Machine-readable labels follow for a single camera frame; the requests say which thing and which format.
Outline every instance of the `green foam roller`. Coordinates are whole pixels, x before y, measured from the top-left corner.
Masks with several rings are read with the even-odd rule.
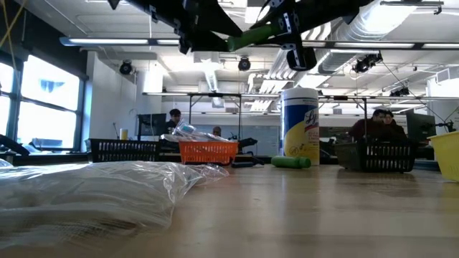
[[[276,156],[271,158],[271,164],[278,168],[309,168],[311,167],[311,160],[306,157]]]
[[[251,44],[255,44],[274,36],[275,31],[275,27],[269,24],[255,29],[250,29],[244,32],[241,37],[229,37],[227,40],[228,50],[233,52]]]

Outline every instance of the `lysol wipes canister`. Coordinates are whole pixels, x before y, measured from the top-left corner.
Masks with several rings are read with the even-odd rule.
[[[319,165],[318,93],[297,87],[282,92],[280,154],[306,157]]]

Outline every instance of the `workbench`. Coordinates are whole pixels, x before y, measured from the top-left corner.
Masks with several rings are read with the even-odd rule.
[[[231,171],[194,187],[162,236],[115,257],[457,257],[459,183],[338,166]]]

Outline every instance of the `person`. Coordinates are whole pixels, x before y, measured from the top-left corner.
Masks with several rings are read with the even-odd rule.
[[[386,111],[377,109],[373,112],[371,119],[366,119],[366,134],[373,139],[396,140],[400,139],[399,133],[396,133],[391,127],[384,124]],[[349,131],[349,135],[354,140],[361,140],[365,136],[365,119],[357,121]]]
[[[215,126],[214,129],[212,129],[212,134],[222,137],[222,129],[219,126]]]
[[[394,132],[398,133],[399,137],[407,137],[407,135],[404,133],[403,127],[395,122],[394,114],[389,110],[386,111],[386,116],[384,117],[384,124],[386,124],[386,126],[389,126]]]
[[[171,119],[166,123],[166,130],[167,133],[172,133],[180,122],[181,118],[181,112],[180,110],[174,108],[173,110],[169,111],[169,114],[171,115]]]

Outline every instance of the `black wire basket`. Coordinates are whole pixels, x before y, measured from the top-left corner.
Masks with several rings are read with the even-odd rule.
[[[410,172],[417,144],[410,142],[368,142],[335,145],[339,165],[364,172]]]
[[[93,163],[111,161],[157,161],[158,142],[138,140],[87,139],[89,160]]]

